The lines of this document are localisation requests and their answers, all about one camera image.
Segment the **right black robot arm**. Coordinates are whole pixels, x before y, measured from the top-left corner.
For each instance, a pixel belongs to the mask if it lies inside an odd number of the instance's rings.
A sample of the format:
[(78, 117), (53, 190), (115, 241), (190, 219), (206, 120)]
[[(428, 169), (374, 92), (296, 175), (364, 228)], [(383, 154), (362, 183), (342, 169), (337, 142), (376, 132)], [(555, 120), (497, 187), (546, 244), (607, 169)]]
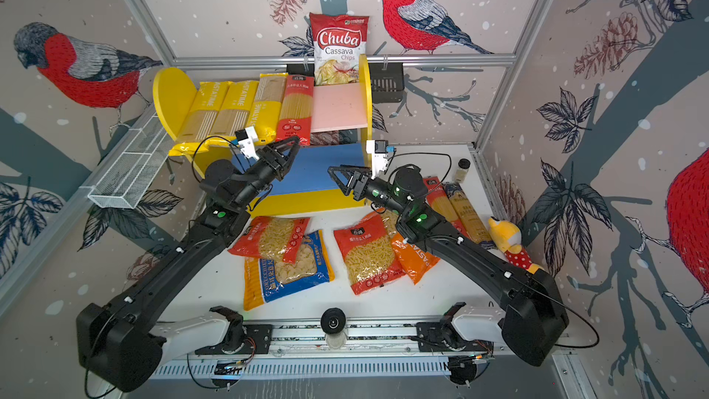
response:
[(516, 267), (466, 238), (428, 204), (429, 188), (413, 164), (399, 169), (391, 183), (359, 166), (331, 166), (328, 173), (343, 195), (397, 212), (396, 228), (403, 238), (485, 290), (504, 310), (500, 328), (507, 347), (522, 361), (542, 365), (569, 325), (551, 275)]

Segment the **dark spaghetti pack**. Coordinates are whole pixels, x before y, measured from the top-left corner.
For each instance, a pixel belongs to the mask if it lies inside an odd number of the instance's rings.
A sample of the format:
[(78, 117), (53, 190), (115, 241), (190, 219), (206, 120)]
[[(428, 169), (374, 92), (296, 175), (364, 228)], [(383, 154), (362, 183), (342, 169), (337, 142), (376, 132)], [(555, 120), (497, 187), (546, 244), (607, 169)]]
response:
[(458, 218), (463, 224), (467, 236), (484, 249), (494, 249), (495, 244), (485, 228), (481, 218), (472, 203), (463, 192), (459, 183), (448, 182), (443, 184), (444, 191), (452, 204)]

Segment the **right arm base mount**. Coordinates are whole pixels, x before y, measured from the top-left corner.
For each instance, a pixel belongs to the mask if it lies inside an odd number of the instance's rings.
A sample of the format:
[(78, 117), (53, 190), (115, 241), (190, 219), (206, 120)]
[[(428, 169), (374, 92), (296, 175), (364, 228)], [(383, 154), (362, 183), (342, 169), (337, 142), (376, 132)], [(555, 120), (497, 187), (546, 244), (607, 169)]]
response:
[(494, 347), (491, 341), (468, 341), (454, 329), (453, 316), (465, 306), (464, 302), (454, 304), (436, 323), (417, 323), (417, 330), (411, 340), (417, 343), (421, 352), (479, 351), (485, 355), (493, 355)]

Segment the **red macaroni bag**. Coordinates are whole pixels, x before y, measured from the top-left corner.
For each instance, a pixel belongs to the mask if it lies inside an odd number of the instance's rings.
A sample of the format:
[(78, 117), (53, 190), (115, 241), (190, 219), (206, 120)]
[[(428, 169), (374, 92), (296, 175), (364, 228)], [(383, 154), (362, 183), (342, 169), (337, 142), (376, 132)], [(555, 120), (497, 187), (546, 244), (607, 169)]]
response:
[(387, 227), (376, 212), (355, 225), (334, 230), (333, 236), (345, 262), (350, 288), (356, 296), (405, 276), (391, 246)]

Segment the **red spaghetti pack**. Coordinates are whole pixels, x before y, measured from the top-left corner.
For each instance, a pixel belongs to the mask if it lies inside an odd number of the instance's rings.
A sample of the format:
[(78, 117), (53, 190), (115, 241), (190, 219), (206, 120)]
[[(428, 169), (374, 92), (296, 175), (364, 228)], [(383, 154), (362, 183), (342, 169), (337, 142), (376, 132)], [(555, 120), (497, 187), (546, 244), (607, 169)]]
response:
[(301, 145), (310, 146), (314, 88), (313, 77), (288, 76), (276, 129), (276, 140), (297, 136)]
[(441, 214), (461, 234), (468, 236), (465, 226), (454, 210), (451, 201), (448, 199), (441, 181), (437, 177), (424, 177), (423, 183), (428, 190), (427, 203), (431, 208), (438, 214)]

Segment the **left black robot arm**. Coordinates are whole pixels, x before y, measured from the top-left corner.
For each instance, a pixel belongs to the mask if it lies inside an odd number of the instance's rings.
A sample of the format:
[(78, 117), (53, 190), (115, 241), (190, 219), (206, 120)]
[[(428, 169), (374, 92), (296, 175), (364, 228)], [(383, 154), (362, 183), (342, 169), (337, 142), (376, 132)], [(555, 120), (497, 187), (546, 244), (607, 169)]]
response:
[(214, 257), (244, 231), (254, 199), (283, 180), (300, 150), (297, 137), (261, 147), (257, 162), (238, 171), (229, 160), (208, 166), (199, 186), (205, 210), (186, 236), (142, 279), (104, 306), (77, 317), (79, 365), (123, 392), (146, 382), (164, 358), (167, 338), (153, 328), (172, 300)]

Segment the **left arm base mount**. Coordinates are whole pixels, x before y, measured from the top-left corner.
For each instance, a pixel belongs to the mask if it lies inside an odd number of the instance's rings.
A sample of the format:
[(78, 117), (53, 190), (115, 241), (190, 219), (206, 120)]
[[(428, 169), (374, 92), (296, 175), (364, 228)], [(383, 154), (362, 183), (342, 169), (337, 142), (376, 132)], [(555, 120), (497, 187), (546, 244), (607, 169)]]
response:
[(244, 316), (224, 306), (212, 307), (210, 318), (218, 327), (207, 332), (207, 345), (194, 351), (199, 356), (266, 355), (270, 351), (274, 327), (245, 321)]

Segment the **yellow spaghetti pack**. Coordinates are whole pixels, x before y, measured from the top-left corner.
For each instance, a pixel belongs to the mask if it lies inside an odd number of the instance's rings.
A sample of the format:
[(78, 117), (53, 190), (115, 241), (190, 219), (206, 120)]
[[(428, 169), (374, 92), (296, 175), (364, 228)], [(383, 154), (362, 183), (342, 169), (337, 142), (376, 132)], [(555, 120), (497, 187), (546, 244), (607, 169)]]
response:
[(192, 155), (199, 144), (210, 135), (231, 84), (231, 81), (199, 83), (201, 86), (179, 130), (175, 146), (168, 153), (169, 156)]
[(216, 116), (210, 134), (229, 138), (247, 126), (254, 105), (258, 81), (239, 81), (230, 84), (223, 105)]
[(268, 144), (276, 138), (287, 77), (286, 73), (260, 75), (257, 93), (247, 119), (247, 127), (254, 127), (256, 130), (256, 145)]

